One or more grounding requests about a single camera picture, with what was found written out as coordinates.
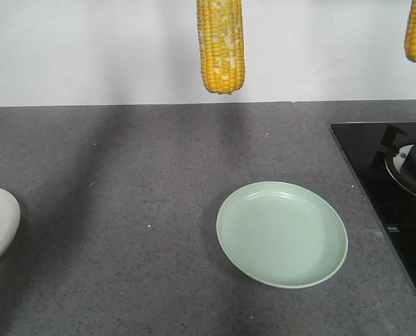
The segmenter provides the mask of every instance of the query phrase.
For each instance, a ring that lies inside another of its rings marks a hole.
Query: black gas stove
[[[331,128],[416,288],[416,122]]]

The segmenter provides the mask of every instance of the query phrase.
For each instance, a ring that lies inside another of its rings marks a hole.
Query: plate rim
[[[10,232],[10,236],[7,239],[6,243],[0,248],[0,258],[2,257],[2,255],[7,251],[8,247],[12,244],[18,228],[20,226],[20,219],[21,219],[21,208],[20,208],[20,203],[18,202],[18,200],[16,199],[16,197],[11,193],[8,192],[6,189],[0,188],[0,193],[1,195],[6,195],[8,196],[8,200],[11,200],[11,202],[13,203],[13,205],[16,206],[16,213],[17,213],[17,218],[18,220],[16,221],[16,224],[12,227],[12,230]]]
[[[337,264],[337,266],[334,268],[334,270],[330,273],[328,273],[326,276],[322,277],[321,279],[318,279],[316,281],[312,281],[309,283],[304,283],[301,285],[284,285],[284,284],[279,284],[279,283],[273,283],[270,281],[266,281],[266,280],[262,280],[259,279],[257,276],[254,276],[248,272],[245,272],[241,267],[239,267],[236,262],[234,262],[234,260],[227,254],[226,252],[226,248],[222,242],[222,239],[220,237],[219,234],[219,217],[221,215],[222,211],[225,211],[225,207],[226,207],[226,203],[229,199],[231,199],[232,196],[236,195],[237,193],[239,193],[240,191],[247,189],[247,188],[251,188],[252,186],[257,186],[257,185],[264,185],[264,184],[268,184],[268,185],[279,185],[279,186],[289,186],[291,188],[296,188],[299,189],[301,191],[303,191],[304,193],[313,195],[314,197],[316,197],[322,204],[326,205],[327,208],[329,208],[329,210],[331,210],[331,212],[333,213],[333,215],[338,219],[338,222],[340,223],[340,227],[343,229],[343,233],[344,233],[344,237],[345,237],[345,248],[344,248],[344,253],[340,259],[340,262]],[[348,248],[349,248],[349,242],[348,242],[348,234],[347,234],[347,229],[345,227],[345,224],[343,223],[341,217],[339,216],[338,212],[321,196],[319,196],[318,194],[316,194],[315,192],[304,188],[300,185],[296,185],[296,184],[292,184],[292,183],[288,183],[288,182],[283,182],[283,181],[259,181],[259,182],[253,182],[247,185],[242,186],[241,188],[236,189],[235,191],[233,191],[232,193],[229,194],[229,196],[227,196],[224,201],[222,202],[222,205],[219,207],[219,211],[217,213],[217,217],[216,217],[216,234],[217,234],[217,239],[219,241],[219,244],[221,245],[222,251],[223,253],[227,256],[227,258],[229,259],[229,261],[236,266],[237,269],[239,269],[241,272],[243,272],[244,274],[246,274],[248,277],[261,282],[262,284],[265,285],[269,285],[272,287],[276,287],[276,288],[285,288],[285,289],[298,289],[298,288],[308,288],[308,287],[312,287],[315,286],[317,284],[320,284],[322,282],[325,282],[326,280],[330,279],[334,274],[336,274],[338,272],[338,270],[343,266],[345,259],[347,258],[347,254],[348,254]]]

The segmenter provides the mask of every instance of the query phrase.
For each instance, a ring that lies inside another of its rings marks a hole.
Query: light green plate
[[[329,279],[348,250],[345,226],[313,192],[284,182],[258,182],[231,194],[217,216],[228,258],[251,278],[280,288]]]

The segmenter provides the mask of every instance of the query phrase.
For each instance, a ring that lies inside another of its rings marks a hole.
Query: gray countertop
[[[416,121],[416,101],[0,108],[0,335],[416,335],[412,289],[329,129]],[[254,181],[340,214],[345,264],[302,290],[223,254],[222,201]]]

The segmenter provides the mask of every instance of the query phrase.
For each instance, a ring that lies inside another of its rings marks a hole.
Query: white wall
[[[244,87],[208,93],[196,0],[0,0],[0,106],[416,99],[410,0],[243,0]]]

